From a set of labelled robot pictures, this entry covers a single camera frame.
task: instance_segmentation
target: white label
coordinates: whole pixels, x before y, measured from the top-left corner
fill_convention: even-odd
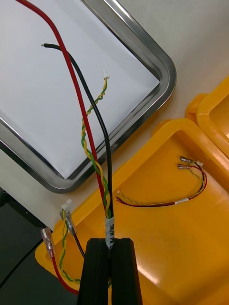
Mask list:
[[[184,198],[184,199],[175,201],[175,204],[178,204],[178,203],[181,203],[181,202],[184,202],[184,201],[189,201],[189,199],[188,198]]]
[[[106,225],[106,245],[109,250],[112,249],[115,241],[115,218],[105,218]]]

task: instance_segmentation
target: black holder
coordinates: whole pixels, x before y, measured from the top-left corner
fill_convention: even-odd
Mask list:
[[[91,238],[87,242],[77,305],[107,305],[110,280],[112,305],[143,304],[130,238],[115,238],[111,251],[105,239]]]

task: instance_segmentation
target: white table surface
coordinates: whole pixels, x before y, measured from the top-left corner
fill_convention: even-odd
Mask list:
[[[120,2],[172,58],[177,86],[165,106],[113,155],[113,171],[149,140],[157,123],[184,117],[187,104],[197,94],[212,91],[229,73],[228,0]],[[53,229],[61,205],[68,198],[75,207],[80,205],[97,188],[97,180],[92,175],[76,191],[54,194],[0,151],[0,187]]]

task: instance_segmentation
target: wire label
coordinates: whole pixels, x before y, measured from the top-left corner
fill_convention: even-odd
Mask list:
[[[106,225],[106,245],[112,250],[115,241],[115,218],[105,218]]]

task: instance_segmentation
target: orange tray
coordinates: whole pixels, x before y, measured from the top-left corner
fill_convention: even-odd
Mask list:
[[[199,94],[188,105],[186,117],[229,157],[229,77],[212,93]]]
[[[200,182],[177,168],[181,155],[204,163],[208,184],[201,195],[148,209],[115,200],[117,190],[144,203],[194,194]],[[113,189],[115,236],[134,241],[144,305],[229,304],[229,159],[196,124],[188,119],[160,123],[148,143],[113,174]],[[104,238],[104,217],[99,190],[73,212],[84,249],[91,237]],[[62,222],[53,240],[59,263]],[[54,274],[44,244],[35,255]],[[80,278],[82,266],[83,258],[68,234],[64,268]]]

